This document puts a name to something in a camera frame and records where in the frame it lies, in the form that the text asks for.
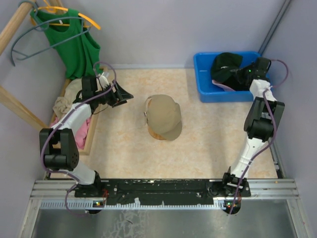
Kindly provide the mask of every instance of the white wall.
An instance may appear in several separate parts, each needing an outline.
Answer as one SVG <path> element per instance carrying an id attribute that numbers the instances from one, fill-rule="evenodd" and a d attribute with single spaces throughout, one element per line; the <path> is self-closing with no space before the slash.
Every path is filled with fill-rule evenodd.
<path id="1" fill-rule="evenodd" d="M 285 103 L 277 144 L 287 176 L 294 178 L 317 236 L 317 1 L 293 1 L 264 56 L 284 60 L 287 82 L 275 97 Z M 284 77 L 283 65 L 270 69 L 273 82 Z"/>
<path id="2" fill-rule="evenodd" d="M 17 9 L 19 0 L 0 3 L 0 30 Z M 29 17 L 14 39 L 31 27 Z M 64 80 L 64 66 L 50 50 L 25 61 L 9 61 L 9 49 L 0 56 L 0 85 L 11 92 L 45 123 L 52 116 L 52 106 Z M 48 42 L 43 33 L 32 32 L 18 43 L 17 49 L 33 53 Z M 22 225 L 35 179 L 44 172 L 39 163 L 38 132 L 0 104 L 0 237 L 14 238 Z"/>
<path id="3" fill-rule="evenodd" d="M 64 0 L 93 29 L 112 64 L 193 65 L 206 51 L 257 51 L 282 0 Z"/>

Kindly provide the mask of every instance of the green tank top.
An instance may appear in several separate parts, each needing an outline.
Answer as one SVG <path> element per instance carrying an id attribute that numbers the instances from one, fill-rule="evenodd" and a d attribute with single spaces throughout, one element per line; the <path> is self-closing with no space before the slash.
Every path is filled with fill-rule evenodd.
<path id="1" fill-rule="evenodd" d="M 77 16 L 78 11 L 68 9 L 68 12 L 62 15 L 50 14 L 44 11 L 39 11 L 37 16 L 34 17 L 34 11 L 31 11 L 30 15 L 37 23 L 42 23 L 47 20 L 56 19 L 67 16 Z M 80 19 L 66 19 L 62 21 L 69 26 L 54 26 L 44 31 L 50 45 L 54 45 L 58 42 L 66 40 L 72 36 L 75 36 L 81 32 L 81 20 Z M 95 75 L 93 71 L 93 65 L 99 61 L 100 46 L 91 37 L 89 32 L 75 37 L 65 43 L 62 43 L 54 49 L 57 50 L 59 56 L 66 66 L 66 78 L 75 79 L 82 76 Z"/>

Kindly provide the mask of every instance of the beige baseball cap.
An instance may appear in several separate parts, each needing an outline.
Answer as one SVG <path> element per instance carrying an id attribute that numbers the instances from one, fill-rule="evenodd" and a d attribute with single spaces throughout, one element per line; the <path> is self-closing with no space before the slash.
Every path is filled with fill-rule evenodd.
<path id="1" fill-rule="evenodd" d="M 147 107 L 148 99 L 151 99 L 151 103 Z M 163 94 L 153 95 L 148 99 L 145 106 L 148 126 L 166 140 L 175 140 L 183 127 L 179 104 Z"/>

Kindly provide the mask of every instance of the blue plastic container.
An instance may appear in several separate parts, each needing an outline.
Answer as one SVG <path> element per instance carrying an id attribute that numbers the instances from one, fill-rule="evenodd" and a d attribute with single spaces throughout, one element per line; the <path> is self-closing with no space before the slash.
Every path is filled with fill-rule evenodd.
<path id="1" fill-rule="evenodd" d="M 225 92 L 222 88 L 211 82 L 211 66 L 214 58 L 221 54 L 217 53 L 197 53 L 194 55 L 194 67 L 196 74 L 196 84 L 200 100 L 203 103 L 223 103 L 223 102 L 251 102 L 253 96 L 250 91 Z M 257 52 L 233 52 L 243 56 L 241 67 L 255 62 L 260 54 Z"/>

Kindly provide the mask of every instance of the blue-gray plastic hanger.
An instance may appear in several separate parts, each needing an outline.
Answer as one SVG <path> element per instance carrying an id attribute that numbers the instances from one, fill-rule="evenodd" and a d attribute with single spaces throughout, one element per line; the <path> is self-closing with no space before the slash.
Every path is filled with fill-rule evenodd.
<path id="1" fill-rule="evenodd" d="M 38 13 L 37 5 L 36 5 L 34 2 L 32 2 L 32 1 L 23 0 L 23 1 L 21 1 L 21 2 L 19 3 L 19 6 L 20 6 L 23 2 L 29 2 L 29 3 L 31 3 L 31 4 L 33 5 L 33 8 L 34 8 L 34 10 L 35 10 L 35 15 L 34 15 L 34 16 L 36 16 L 37 13 Z M 40 50 L 40 51 L 38 51 L 38 52 L 36 52 L 36 53 L 33 53 L 33 54 L 31 54 L 31 55 L 26 55 L 26 54 L 24 54 L 24 53 L 22 53 L 22 52 L 20 52 L 20 51 L 17 51 L 17 50 L 14 50 L 14 49 L 13 49 L 14 46 L 16 45 L 16 43 L 17 43 L 23 36 L 25 36 L 27 33 L 29 33 L 30 31 L 32 31 L 32 30 L 45 31 L 45 30 L 47 30 L 47 29 L 49 28 L 49 26 L 50 26 L 49 23 L 50 23 L 50 22 L 52 22 L 52 21 L 59 21 L 59 20 L 66 20 L 66 19 L 81 19 L 81 20 L 82 20 L 82 21 L 81 21 L 81 33 L 79 33 L 79 34 L 77 34 L 77 35 L 75 35 L 75 36 L 69 37 L 69 38 L 66 39 L 66 40 L 63 40 L 63 41 L 61 41 L 61 42 L 58 42 L 58 43 L 56 43 L 56 44 L 54 44 L 54 45 L 52 45 L 52 46 L 49 46 L 49 47 L 46 48 L 46 49 Z M 28 58 L 30 58 L 30 57 L 33 57 L 33 56 L 35 56 L 35 55 L 38 55 L 38 54 L 40 54 L 40 53 L 42 53 L 42 52 L 44 52 L 44 51 L 47 51 L 47 50 L 49 50 L 49 49 L 51 49 L 51 48 L 54 48 L 54 47 L 56 47 L 56 46 L 59 46 L 59 45 L 65 43 L 65 42 L 67 42 L 67 41 L 69 41 L 69 40 L 71 40 L 71 39 L 74 39 L 74 38 L 76 38 L 76 37 L 78 37 L 78 36 L 81 36 L 81 35 L 83 35 L 83 34 L 89 32 L 90 29 L 91 29 L 91 27 L 87 28 L 87 30 L 84 31 L 84 19 L 83 19 L 82 17 L 79 17 L 79 16 L 78 16 L 78 17 L 77 17 L 77 16 L 60 17 L 60 18 L 51 19 L 51 20 L 42 22 L 42 23 L 40 23 L 40 24 L 38 24 L 38 25 L 36 25 L 36 26 L 34 26 L 34 27 L 31 27 L 30 29 L 28 29 L 28 30 L 25 31 L 24 33 L 22 33 L 22 34 L 13 42 L 13 44 L 12 44 L 12 46 L 11 46 L 11 51 L 10 51 L 10 59 L 11 59 L 11 62 L 12 62 L 12 64 L 13 64 L 13 66 L 15 66 L 15 63 L 14 63 L 14 60 L 13 60 L 12 52 L 15 52 L 15 53 L 18 53 L 18 54 L 24 56 L 23 58 L 16 58 L 17 60 L 26 60 L 26 59 L 28 59 Z"/>

